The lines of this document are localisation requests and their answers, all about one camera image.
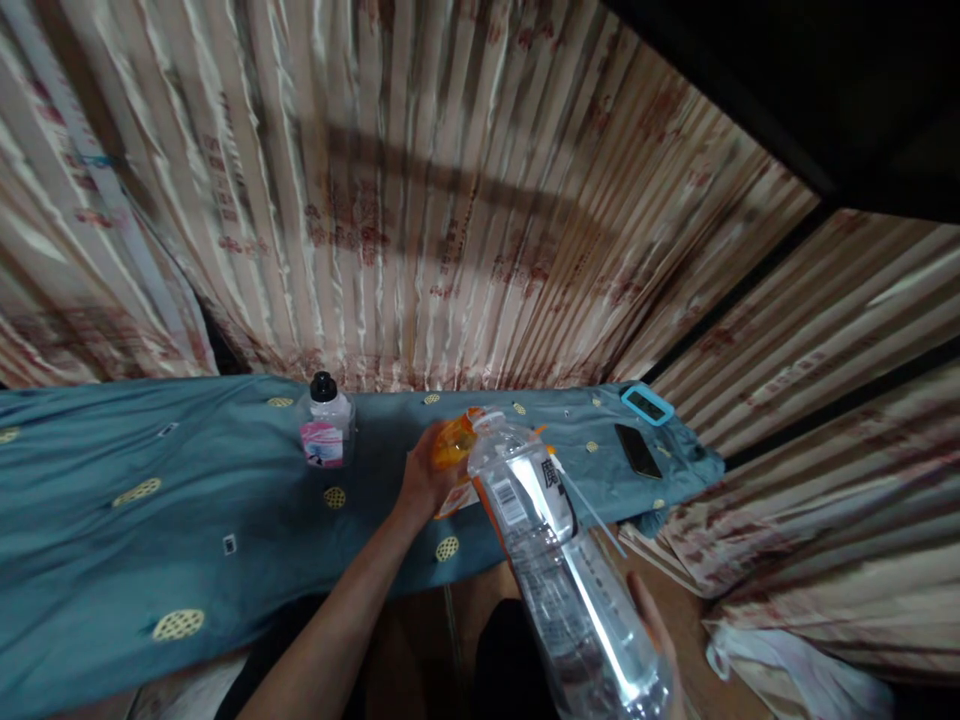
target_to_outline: satin curtain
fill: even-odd
[[[62,7],[255,371],[598,382],[628,347],[655,362],[815,202],[596,2]]]
[[[7,25],[0,96],[0,381],[216,374],[192,291],[143,226],[179,316],[170,327]]]
[[[880,677],[956,683],[958,408],[954,363],[755,463],[722,508],[677,518],[670,541],[706,551],[692,569],[707,583],[756,568],[709,622],[789,630]]]
[[[653,385],[725,457],[960,334],[960,228],[842,210]]]

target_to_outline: black phone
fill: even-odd
[[[630,462],[633,471],[637,475],[643,475],[654,480],[663,480],[663,473],[657,467],[657,461],[653,459],[653,454],[647,447],[640,431],[629,425],[616,425],[615,427],[617,435],[620,437],[620,444],[623,445],[623,451],[627,454],[627,460]]]

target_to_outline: black bottle cap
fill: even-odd
[[[337,383],[328,372],[318,372],[310,383],[310,399],[315,402],[330,402],[337,396]]]

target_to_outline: barcode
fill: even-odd
[[[523,503],[517,497],[509,480],[502,480],[496,485],[491,485],[493,497],[500,506],[500,514],[503,515],[503,521],[507,525],[516,525],[521,520],[527,519],[527,511],[523,509]]]

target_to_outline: large plastic bottle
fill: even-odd
[[[540,438],[503,413],[474,420],[469,471],[500,534],[562,717],[666,718],[670,665],[593,538],[580,532]]]
[[[303,452],[307,462],[322,468],[340,468],[353,460],[356,435],[356,408],[328,372],[318,372],[310,383],[310,391],[301,401],[300,426]]]

